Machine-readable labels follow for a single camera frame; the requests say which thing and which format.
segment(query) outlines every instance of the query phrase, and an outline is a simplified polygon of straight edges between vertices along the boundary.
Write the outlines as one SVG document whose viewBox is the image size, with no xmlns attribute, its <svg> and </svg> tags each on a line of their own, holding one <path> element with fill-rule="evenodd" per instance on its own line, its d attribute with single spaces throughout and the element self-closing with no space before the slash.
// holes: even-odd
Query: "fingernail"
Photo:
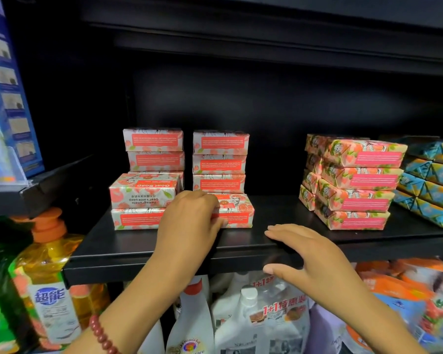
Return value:
<svg viewBox="0 0 443 354">
<path fill-rule="evenodd" d="M 271 265 L 265 265 L 265 266 L 263 267 L 263 272 L 264 272 L 264 273 L 267 273 L 267 274 L 269 274 L 269 275 L 273 275 L 273 274 L 274 274 L 274 269 L 272 268 Z"/>
</svg>

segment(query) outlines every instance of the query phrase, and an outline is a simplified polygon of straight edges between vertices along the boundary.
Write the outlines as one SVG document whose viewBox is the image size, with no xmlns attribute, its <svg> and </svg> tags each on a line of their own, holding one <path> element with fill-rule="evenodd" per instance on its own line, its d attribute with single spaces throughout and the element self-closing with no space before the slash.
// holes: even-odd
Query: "forearm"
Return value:
<svg viewBox="0 0 443 354">
<path fill-rule="evenodd" d="M 361 338 L 377 354 L 426 354 L 407 330 L 400 316 L 375 296 L 358 298 L 346 318 Z"/>
<path fill-rule="evenodd" d="M 101 326 L 122 354 L 133 354 L 156 321 L 184 289 L 166 264 L 150 259 L 124 292 L 100 316 Z M 65 354 L 103 354 L 88 328 Z"/>
</svg>

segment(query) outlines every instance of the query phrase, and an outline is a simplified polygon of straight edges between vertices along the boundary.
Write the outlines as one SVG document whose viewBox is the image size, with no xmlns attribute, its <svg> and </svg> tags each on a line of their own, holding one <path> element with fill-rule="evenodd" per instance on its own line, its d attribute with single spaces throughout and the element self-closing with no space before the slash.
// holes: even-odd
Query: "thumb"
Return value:
<svg viewBox="0 0 443 354">
<path fill-rule="evenodd" d="M 220 228 L 221 228 L 222 226 L 226 226 L 226 225 L 228 224 L 228 220 L 223 219 L 223 218 L 221 218 L 221 217 L 219 217 L 219 218 L 214 218 L 214 219 L 211 220 L 211 224 L 212 224 L 212 227 L 210 228 L 210 234 L 211 234 L 213 237 L 216 237 L 218 231 L 220 230 Z"/>
<path fill-rule="evenodd" d="M 263 272 L 275 275 L 294 285 L 301 291 L 305 291 L 305 287 L 307 286 L 307 274 L 302 269 L 295 269 L 280 263 L 270 263 L 264 266 Z"/>
</svg>

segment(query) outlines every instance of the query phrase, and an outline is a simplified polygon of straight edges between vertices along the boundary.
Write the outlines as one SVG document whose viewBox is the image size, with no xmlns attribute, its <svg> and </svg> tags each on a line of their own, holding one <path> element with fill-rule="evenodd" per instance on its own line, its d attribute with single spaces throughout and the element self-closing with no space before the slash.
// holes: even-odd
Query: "orange bottle cap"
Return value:
<svg viewBox="0 0 443 354">
<path fill-rule="evenodd" d="M 194 285 L 188 285 L 184 289 L 184 293 L 187 295 L 197 295 L 202 290 L 202 280 L 200 280 L 198 283 L 195 283 Z"/>
<path fill-rule="evenodd" d="M 15 222 L 33 222 L 31 230 L 35 242 L 44 243 L 55 241 L 67 233 L 64 221 L 59 219 L 62 210 L 57 207 L 51 207 L 42 214 L 30 219 L 26 216 L 13 216 L 11 219 Z"/>
</svg>

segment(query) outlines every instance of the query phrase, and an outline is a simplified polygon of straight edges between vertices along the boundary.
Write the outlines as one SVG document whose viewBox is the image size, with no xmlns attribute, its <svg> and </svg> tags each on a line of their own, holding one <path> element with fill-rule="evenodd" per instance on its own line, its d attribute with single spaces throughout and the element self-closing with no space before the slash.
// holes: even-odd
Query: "bracelet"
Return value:
<svg viewBox="0 0 443 354">
<path fill-rule="evenodd" d="M 109 340 L 108 336 L 103 332 L 98 315 L 93 314 L 90 317 L 89 326 L 97 337 L 97 341 L 102 345 L 103 350 L 106 350 L 108 354 L 121 354 L 118 348 L 113 345 L 112 341 Z"/>
</svg>

